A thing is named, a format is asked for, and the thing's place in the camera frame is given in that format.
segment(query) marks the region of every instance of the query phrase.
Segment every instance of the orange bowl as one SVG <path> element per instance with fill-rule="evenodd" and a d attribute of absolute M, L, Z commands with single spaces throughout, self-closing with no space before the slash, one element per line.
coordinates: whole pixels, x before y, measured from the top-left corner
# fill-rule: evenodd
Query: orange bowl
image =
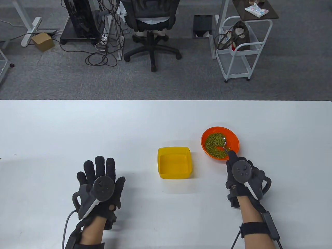
<path fill-rule="evenodd" d="M 234 150 L 235 153 L 239 152 L 240 149 L 240 142 L 239 139 L 237 138 L 237 136 L 229 129 L 225 128 L 225 127 L 219 127 L 219 126 L 215 126 L 215 127 L 211 127 L 209 129 L 207 129 L 201 138 L 201 144 L 202 144 L 202 148 L 205 151 L 206 154 L 208 154 L 210 157 L 219 160 L 219 161 L 226 161 L 229 159 L 228 156 L 226 156 L 225 158 L 216 158 L 212 155 L 210 155 L 205 148 L 205 141 L 208 138 L 208 136 L 210 136 L 213 133 L 222 133 L 224 134 L 225 138 L 226 138 L 226 146 L 230 149 L 230 150 Z"/>

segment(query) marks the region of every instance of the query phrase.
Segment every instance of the yellow plastic container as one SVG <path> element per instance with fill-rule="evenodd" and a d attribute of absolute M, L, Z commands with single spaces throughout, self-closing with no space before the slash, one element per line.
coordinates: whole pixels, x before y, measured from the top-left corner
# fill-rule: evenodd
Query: yellow plastic container
<path fill-rule="evenodd" d="M 193 171 L 187 147 L 165 147 L 158 150 L 158 172 L 163 179 L 186 179 Z"/>

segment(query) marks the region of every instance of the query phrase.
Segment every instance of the green mung bean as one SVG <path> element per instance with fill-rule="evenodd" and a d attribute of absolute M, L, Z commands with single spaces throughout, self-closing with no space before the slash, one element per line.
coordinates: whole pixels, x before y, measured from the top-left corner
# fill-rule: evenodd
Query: green mung bean
<path fill-rule="evenodd" d="M 225 145 L 225 136 L 222 133 L 213 133 L 205 141 L 206 151 L 216 158 L 222 159 L 227 156 L 227 152 L 218 147 Z"/>

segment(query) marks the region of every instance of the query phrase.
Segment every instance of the cardboard box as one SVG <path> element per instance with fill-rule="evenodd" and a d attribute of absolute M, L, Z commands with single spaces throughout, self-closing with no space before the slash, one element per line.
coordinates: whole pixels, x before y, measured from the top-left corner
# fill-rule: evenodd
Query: cardboard box
<path fill-rule="evenodd" d="M 54 47 L 52 38 L 46 33 L 40 33 L 36 36 L 33 36 L 31 40 L 33 40 L 35 46 L 42 52 Z"/>

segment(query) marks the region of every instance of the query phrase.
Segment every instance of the chair backrest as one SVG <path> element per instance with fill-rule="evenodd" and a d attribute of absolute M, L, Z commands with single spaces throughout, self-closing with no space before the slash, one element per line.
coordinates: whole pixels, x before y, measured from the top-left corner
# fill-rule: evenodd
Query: chair backrest
<path fill-rule="evenodd" d="M 133 29 L 137 18 L 169 17 L 169 29 L 175 23 L 175 13 L 180 0 L 121 0 Z"/>

